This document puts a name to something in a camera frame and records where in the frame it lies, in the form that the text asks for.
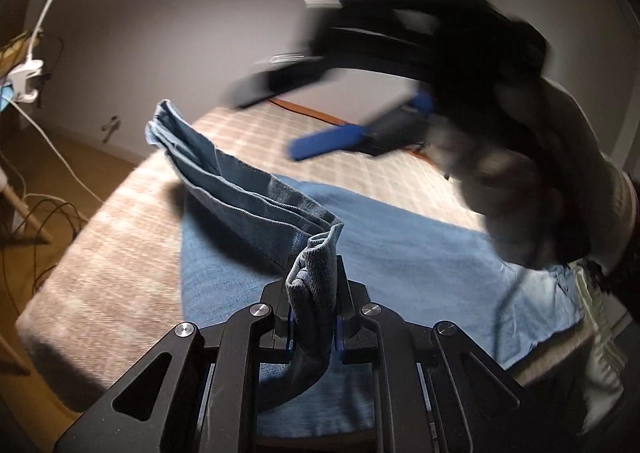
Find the metal bolt head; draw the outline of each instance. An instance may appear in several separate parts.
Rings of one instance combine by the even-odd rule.
[[[365,316],[377,316],[382,312],[382,307],[377,303],[365,303],[360,310]]]
[[[458,331],[456,324],[450,321],[441,321],[436,328],[443,336],[452,336]]]
[[[255,305],[249,307],[249,312],[252,316],[255,317],[265,316],[269,313],[270,310],[271,308],[266,303],[256,303]]]
[[[193,334],[194,330],[196,330],[196,327],[189,322],[180,323],[174,328],[175,335],[179,338],[186,338],[187,336],[190,336]]]

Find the gray glove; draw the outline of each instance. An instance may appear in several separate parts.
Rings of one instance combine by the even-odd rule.
[[[580,107],[559,86],[540,80],[502,85],[496,93],[502,109],[529,126],[558,160],[586,222],[590,258],[606,274],[634,228],[638,201],[630,179],[600,152]],[[443,118],[434,122],[427,141],[430,159],[460,180],[466,204],[484,215],[500,258],[532,269],[556,263],[558,242],[550,230],[540,237],[540,217],[559,219],[566,199],[543,185],[532,160],[463,133]]]

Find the blue denim cloth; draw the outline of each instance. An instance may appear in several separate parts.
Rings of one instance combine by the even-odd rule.
[[[225,321],[237,309],[257,301],[265,284],[282,277],[284,263],[298,249],[303,258],[294,270],[297,285],[304,284],[302,298],[309,300],[309,293],[320,293],[305,305],[297,299],[298,291],[289,290],[292,306],[312,307],[308,319],[301,319],[296,309],[297,330],[305,332],[300,342],[310,351],[287,368],[262,366],[258,397],[267,401],[261,402],[262,408],[271,409],[258,416],[260,435],[332,435],[373,426],[368,365],[345,366],[332,353],[325,375],[311,382],[317,380],[328,357],[323,355],[328,354],[324,338],[330,325],[325,316],[335,307],[336,251],[344,257],[348,277],[366,284],[372,300],[418,324],[454,321],[492,352],[495,307],[520,268],[502,262],[484,234],[341,188],[287,177],[278,180],[217,150],[167,102],[149,123],[147,137],[166,150],[193,193],[187,196],[182,221],[186,319],[200,326]],[[260,216],[255,203],[265,208]],[[292,213],[304,222],[292,218]],[[340,221],[345,222],[342,232]],[[315,260],[318,249],[320,258]],[[505,368],[582,318],[569,270],[556,267],[527,274],[502,319],[498,362]],[[318,280],[322,285],[314,284]],[[327,305],[314,305],[320,300]],[[316,342],[322,346],[310,346]],[[299,393],[302,386],[310,388],[274,407]],[[274,397],[274,391],[281,393]]]
[[[229,156],[197,133],[169,101],[146,126],[165,150],[188,196],[183,219],[182,312],[203,327],[226,321],[284,276],[296,319],[296,349],[286,367],[260,374],[260,409],[305,391],[324,373],[335,320],[335,244],[342,221],[270,173]],[[212,303],[210,287],[217,285]]]

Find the beige checkered blanket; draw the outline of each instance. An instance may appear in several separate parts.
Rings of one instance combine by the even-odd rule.
[[[326,123],[265,104],[215,109],[195,123],[225,152],[271,173],[350,189],[406,210],[480,229],[454,184],[404,152],[372,159],[337,152],[300,163],[287,141]],[[155,153],[104,203],[17,321],[38,371],[71,409],[82,411],[139,359],[180,314],[182,188]],[[557,365],[588,337],[572,329],[517,365],[526,382]]]

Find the blue gripper pad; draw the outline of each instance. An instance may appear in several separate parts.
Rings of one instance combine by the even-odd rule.
[[[367,138],[364,126],[342,125],[305,136],[289,143],[289,157],[304,160],[335,150],[348,150]]]

